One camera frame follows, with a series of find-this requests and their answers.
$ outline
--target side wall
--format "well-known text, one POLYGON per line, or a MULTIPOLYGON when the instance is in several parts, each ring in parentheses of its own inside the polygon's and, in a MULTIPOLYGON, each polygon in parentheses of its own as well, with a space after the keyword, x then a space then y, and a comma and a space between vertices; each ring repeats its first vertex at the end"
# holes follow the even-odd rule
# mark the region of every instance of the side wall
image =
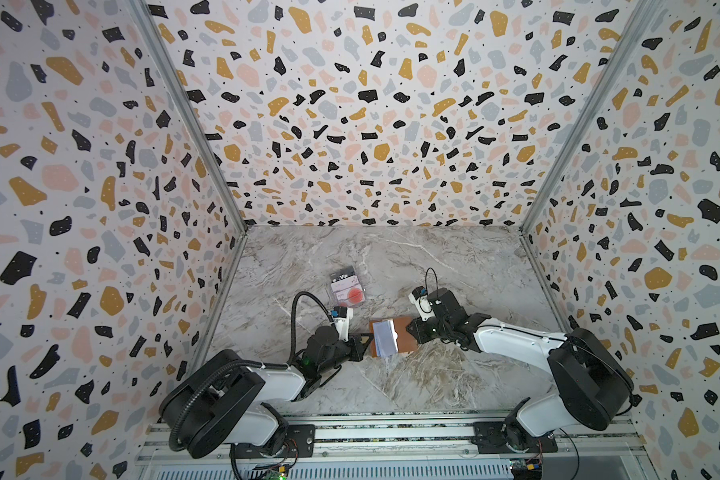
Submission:
POLYGON ((154 3, 249 224, 512 225, 636 1, 154 3))
POLYGON ((196 152, 122 5, 0 4, 0 477, 136 474, 232 262, 196 152))
POLYGON ((720 1, 672 2, 640 42, 530 240, 632 375, 660 475, 720 478, 720 1))

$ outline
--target plastic package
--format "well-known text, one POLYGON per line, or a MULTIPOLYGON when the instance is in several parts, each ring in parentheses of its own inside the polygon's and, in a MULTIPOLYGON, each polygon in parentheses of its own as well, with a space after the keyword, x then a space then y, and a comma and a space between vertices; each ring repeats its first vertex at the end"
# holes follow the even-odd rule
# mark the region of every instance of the plastic package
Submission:
POLYGON ((354 266, 347 266, 331 274, 331 294, 339 306, 354 307, 365 300, 365 291, 354 266))
POLYGON ((377 356, 393 356, 398 352, 398 334, 394 331, 392 319, 374 322, 371 328, 377 356))

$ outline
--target red circle on package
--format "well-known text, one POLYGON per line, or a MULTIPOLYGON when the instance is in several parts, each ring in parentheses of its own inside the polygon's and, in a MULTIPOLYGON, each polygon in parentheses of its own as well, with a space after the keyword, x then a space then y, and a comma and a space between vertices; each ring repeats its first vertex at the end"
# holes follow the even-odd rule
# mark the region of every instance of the red circle on package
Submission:
POLYGON ((349 291, 349 293, 347 294, 347 300, 349 300, 349 302, 353 305, 355 305, 355 303, 362 302, 363 301, 362 290, 360 290, 359 288, 351 289, 349 291))

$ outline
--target slotted vent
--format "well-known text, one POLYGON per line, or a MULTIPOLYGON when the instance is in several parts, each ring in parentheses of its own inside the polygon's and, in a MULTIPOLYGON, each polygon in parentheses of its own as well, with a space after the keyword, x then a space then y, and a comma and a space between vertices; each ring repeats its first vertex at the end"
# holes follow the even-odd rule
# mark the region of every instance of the slotted vent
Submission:
MULTIPOLYGON (((249 472, 241 466, 244 478, 253 480, 261 471, 249 472)), ((229 466, 162 466, 156 480, 233 480, 229 466)), ((299 462, 288 480, 333 480, 343 478, 388 480, 483 480, 512 479, 509 461, 433 460, 399 462, 299 462)))

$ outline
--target terrazzo wall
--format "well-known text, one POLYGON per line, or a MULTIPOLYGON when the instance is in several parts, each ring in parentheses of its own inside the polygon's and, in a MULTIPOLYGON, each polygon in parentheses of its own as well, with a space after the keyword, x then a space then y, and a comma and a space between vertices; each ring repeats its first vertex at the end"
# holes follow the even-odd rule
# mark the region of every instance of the terrazzo wall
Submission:
POLYGON ((123 5, 0 2, 0 478, 136 474, 231 264, 196 152, 123 5))
POLYGON ((248 224, 518 224, 627 0, 150 6, 248 224))
POLYGON ((720 478, 719 0, 660 10, 546 210, 547 282, 632 375, 660 476, 720 478))

